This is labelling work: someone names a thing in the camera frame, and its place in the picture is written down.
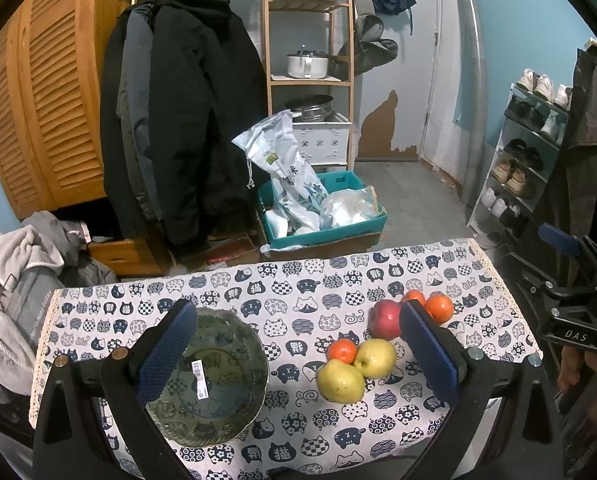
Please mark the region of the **person's right hand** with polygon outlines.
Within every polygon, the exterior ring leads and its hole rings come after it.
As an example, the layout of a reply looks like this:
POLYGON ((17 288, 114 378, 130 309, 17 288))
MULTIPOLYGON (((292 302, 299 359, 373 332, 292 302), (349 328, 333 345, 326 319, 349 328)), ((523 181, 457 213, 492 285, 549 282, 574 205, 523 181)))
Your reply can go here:
MULTIPOLYGON (((558 388, 566 392, 581 380, 581 370, 586 364, 597 375, 597 353, 582 352, 573 347, 564 347, 561 352, 561 367, 557 380, 558 388)), ((597 396, 587 408, 589 419, 597 426, 597 396)))

